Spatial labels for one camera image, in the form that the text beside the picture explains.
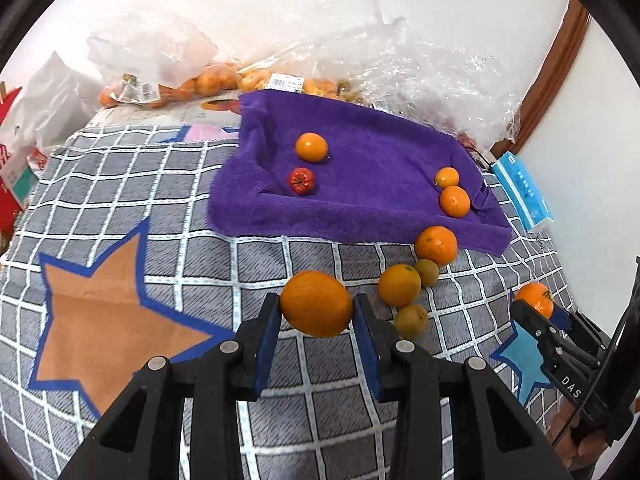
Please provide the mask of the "mandarin with green stem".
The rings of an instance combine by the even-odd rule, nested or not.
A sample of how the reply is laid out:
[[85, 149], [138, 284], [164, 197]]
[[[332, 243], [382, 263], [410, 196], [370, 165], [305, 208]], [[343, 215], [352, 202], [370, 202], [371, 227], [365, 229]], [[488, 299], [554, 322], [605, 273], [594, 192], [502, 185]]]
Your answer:
[[545, 284], [531, 282], [522, 286], [514, 296], [515, 300], [526, 302], [547, 320], [550, 320], [554, 310], [551, 292]]

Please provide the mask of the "large front mandarin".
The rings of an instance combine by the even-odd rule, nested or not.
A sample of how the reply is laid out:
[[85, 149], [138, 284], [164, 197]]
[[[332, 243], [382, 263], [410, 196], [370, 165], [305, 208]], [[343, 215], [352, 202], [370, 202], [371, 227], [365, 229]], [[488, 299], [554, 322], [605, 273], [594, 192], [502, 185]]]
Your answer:
[[316, 338], [339, 335], [354, 316], [347, 289], [332, 276], [311, 270], [295, 274], [285, 284], [280, 308], [288, 324]]

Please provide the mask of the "small orange kumquat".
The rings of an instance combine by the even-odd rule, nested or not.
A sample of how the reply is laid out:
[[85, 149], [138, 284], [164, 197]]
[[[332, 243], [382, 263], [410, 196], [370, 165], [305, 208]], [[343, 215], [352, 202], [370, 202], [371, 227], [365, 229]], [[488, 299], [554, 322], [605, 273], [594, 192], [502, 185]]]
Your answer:
[[439, 206], [452, 218], [464, 218], [471, 209], [471, 200], [463, 188], [457, 185], [447, 186], [439, 195]]

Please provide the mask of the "small orange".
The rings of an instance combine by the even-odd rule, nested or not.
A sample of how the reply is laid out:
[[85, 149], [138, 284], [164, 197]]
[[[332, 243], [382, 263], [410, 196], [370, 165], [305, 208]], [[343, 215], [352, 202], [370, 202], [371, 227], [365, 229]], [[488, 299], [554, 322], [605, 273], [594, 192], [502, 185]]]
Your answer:
[[450, 186], [458, 186], [459, 182], [460, 176], [454, 167], [442, 167], [436, 172], [434, 177], [434, 185], [442, 190]]

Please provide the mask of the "small red fruit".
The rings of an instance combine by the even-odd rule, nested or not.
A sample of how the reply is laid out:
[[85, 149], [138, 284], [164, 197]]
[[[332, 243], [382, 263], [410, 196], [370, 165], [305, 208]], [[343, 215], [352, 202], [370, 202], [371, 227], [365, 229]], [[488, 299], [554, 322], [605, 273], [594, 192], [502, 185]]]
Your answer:
[[316, 179], [309, 168], [297, 167], [288, 175], [288, 185], [296, 195], [305, 196], [314, 192]]

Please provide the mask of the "oval orange kumquat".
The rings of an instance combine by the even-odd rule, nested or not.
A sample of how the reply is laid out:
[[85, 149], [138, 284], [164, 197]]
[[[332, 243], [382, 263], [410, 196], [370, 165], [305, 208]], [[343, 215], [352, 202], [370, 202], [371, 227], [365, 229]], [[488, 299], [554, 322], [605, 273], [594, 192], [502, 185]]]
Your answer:
[[378, 281], [378, 294], [384, 304], [398, 309], [413, 304], [419, 297], [421, 288], [420, 274], [413, 266], [405, 263], [390, 266]]

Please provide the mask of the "yellowish green kumquat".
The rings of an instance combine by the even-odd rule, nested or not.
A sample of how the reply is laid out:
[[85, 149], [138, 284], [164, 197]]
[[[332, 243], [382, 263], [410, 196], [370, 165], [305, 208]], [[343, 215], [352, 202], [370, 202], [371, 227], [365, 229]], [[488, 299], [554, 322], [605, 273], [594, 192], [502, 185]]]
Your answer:
[[437, 283], [440, 269], [436, 262], [430, 259], [419, 259], [413, 267], [420, 275], [423, 288], [432, 287]]

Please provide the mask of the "mandarin beside stem mandarin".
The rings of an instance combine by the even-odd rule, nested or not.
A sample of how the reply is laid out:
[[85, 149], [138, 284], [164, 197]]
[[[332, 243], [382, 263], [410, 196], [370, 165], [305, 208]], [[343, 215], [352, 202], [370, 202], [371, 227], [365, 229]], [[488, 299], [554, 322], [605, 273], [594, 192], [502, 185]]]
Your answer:
[[457, 237], [444, 226], [430, 226], [418, 235], [414, 250], [419, 259], [432, 260], [442, 268], [457, 259]]

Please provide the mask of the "blue tissue pack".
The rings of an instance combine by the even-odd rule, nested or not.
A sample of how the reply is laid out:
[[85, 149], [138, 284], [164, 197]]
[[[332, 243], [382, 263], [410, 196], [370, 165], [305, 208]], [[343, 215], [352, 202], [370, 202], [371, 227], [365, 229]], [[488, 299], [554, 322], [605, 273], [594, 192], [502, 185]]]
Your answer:
[[492, 165], [491, 170], [529, 233], [538, 233], [553, 222], [549, 206], [518, 156], [505, 152]]

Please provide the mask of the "patterned grey bedspread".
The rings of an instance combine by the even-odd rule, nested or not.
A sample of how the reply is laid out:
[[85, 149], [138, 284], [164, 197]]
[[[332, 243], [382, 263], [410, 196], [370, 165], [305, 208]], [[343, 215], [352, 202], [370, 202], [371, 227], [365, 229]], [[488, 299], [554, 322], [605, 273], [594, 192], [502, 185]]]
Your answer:
[[[170, 127], [85, 129], [48, 163], [1, 271], [1, 429], [32, 478], [56, 478], [96, 421], [78, 391], [30, 382], [48, 319], [41, 256], [90, 266], [147, 221], [145, 295], [227, 328], [297, 271], [373, 295], [378, 272], [412, 260], [406, 245], [209, 231], [205, 195], [238, 145], [182, 142]], [[352, 336], [313, 340], [283, 325], [267, 392], [240, 415], [243, 474], [381, 478], [394, 414], [364, 390]]]

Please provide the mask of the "purple towel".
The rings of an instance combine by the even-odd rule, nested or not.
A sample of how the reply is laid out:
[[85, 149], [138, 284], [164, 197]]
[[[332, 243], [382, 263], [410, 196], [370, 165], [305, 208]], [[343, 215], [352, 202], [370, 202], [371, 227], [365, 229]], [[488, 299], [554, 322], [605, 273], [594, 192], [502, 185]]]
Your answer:
[[[512, 229], [480, 170], [452, 136], [378, 110], [303, 94], [262, 90], [240, 99], [238, 149], [209, 188], [209, 227], [228, 236], [306, 236], [341, 243], [410, 244], [429, 226], [454, 232], [460, 247], [501, 255]], [[305, 132], [320, 134], [328, 157], [295, 153]], [[288, 175], [314, 173], [296, 195]], [[439, 206], [436, 172], [454, 167], [471, 209], [464, 218]]]

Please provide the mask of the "bag of small oranges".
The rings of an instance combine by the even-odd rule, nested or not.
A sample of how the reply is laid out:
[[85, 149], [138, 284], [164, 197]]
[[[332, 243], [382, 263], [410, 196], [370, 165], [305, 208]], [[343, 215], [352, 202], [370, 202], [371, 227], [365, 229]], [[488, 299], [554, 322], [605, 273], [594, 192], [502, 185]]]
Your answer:
[[313, 54], [294, 49], [248, 61], [238, 69], [238, 75], [241, 93], [272, 89], [368, 105], [361, 84], [354, 78], [331, 66], [323, 67]]

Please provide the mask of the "clear crumpled plastic bags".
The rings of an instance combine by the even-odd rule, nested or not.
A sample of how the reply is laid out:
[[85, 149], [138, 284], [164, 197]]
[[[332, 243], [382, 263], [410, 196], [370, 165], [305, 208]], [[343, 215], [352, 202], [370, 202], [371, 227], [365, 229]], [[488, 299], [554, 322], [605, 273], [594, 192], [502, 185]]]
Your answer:
[[348, 23], [307, 47], [317, 74], [347, 80], [358, 98], [384, 112], [480, 148], [512, 140], [520, 130], [521, 98], [510, 72], [491, 55], [423, 39], [403, 16], [384, 18], [380, 0], [338, 0], [331, 10]]

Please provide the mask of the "bag of mandarins left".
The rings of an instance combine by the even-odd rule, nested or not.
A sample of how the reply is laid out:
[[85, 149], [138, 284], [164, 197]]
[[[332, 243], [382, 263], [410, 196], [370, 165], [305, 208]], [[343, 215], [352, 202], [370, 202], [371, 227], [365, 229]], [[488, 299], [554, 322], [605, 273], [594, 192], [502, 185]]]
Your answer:
[[219, 61], [219, 49], [192, 25], [135, 32], [119, 40], [92, 36], [89, 60], [104, 82], [104, 108], [161, 108], [238, 88], [238, 66]]

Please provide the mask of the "brown wooden door frame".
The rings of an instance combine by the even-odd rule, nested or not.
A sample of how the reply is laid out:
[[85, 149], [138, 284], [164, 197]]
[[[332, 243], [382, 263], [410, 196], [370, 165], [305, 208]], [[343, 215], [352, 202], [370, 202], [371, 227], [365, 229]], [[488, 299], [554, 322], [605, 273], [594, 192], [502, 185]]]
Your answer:
[[532, 137], [560, 93], [585, 40], [590, 14], [579, 0], [568, 0], [562, 23], [540, 66], [538, 75], [526, 92], [518, 118], [520, 128], [513, 140], [494, 144], [491, 154], [499, 158], [505, 152], [518, 154]]

